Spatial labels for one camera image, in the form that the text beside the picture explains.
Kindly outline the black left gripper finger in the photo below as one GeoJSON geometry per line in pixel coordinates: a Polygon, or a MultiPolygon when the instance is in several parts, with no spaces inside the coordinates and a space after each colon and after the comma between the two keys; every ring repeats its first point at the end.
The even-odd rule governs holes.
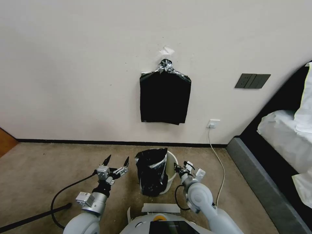
{"type": "Polygon", "coordinates": [[[119,179],[125,173],[128,172],[128,166],[129,166],[129,157],[127,157],[122,167],[109,168],[110,169],[109,177],[112,177],[112,179],[119,179]]]}
{"type": "Polygon", "coordinates": [[[102,164],[100,164],[97,168],[98,171],[109,171],[110,168],[108,167],[108,163],[110,161],[111,155],[109,155],[102,164]]]}

